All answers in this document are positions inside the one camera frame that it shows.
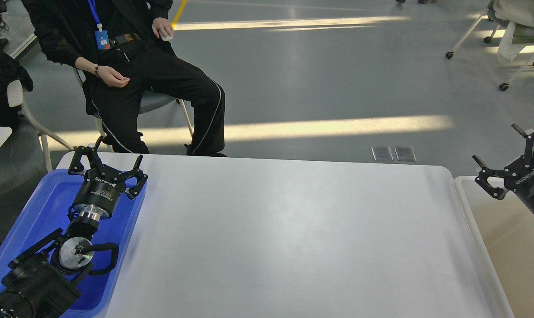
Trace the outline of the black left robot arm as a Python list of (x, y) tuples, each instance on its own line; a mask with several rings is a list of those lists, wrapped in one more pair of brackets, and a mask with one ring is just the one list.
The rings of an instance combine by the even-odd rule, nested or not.
[(101, 140), (48, 173), (0, 247), (0, 318), (91, 318), (113, 292), (148, 176), (103, 163)]

